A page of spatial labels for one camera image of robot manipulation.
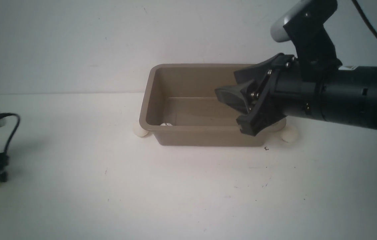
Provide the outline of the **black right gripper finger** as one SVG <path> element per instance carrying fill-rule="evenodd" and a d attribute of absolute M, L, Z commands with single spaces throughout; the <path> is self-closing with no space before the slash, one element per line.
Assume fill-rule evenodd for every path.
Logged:
<path fill-rule="evenodd" d="M 248 82 L 221 86 L 214 90 L 219 102 L 236 110 L 240 114 L 259 113 L 260 90 L 262 86 L 256 80 Z"/>
<path fill-rule="evenodd" d="M 272 63 L 275 59 L 267 59 L 261 63 L 254 64 L 234 72 L 234 77 L 237 85 L 247 83 L 251 80 L 261 82 L 267 79 L 273 73 Z"/>

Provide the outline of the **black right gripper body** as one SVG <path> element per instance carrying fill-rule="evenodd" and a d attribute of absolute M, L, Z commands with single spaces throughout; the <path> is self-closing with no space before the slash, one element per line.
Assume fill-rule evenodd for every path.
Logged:
<path fill-rule="evenodd" d="M 241 114 L 241 133 L 256 136 L 286 116 L 323 120 L 320 88 L 342 65 L 324 23 L 335 13 L 336 0 L 312 0 L 307 9 L 283 27 L 296 49 L 296 56 L 278 53 L 270 59 L 273 73 L 261 82 L 259 113 Z"/>

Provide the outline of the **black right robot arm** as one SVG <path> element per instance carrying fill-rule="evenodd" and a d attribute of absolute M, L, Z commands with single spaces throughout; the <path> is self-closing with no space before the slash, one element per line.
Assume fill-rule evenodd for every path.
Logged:
<path fill-rule="evenodd" d="M 240 113 L 241 133 L 256 136 L 287 116 L 377 130 L 377 67 L 347 67 L 324 23 L 336 0 L 301 0 L 271 27 L 276 42 L 291 41 L 297 56 L 278 53 L 234 72 L 236 85 L 215 89 Z"/>

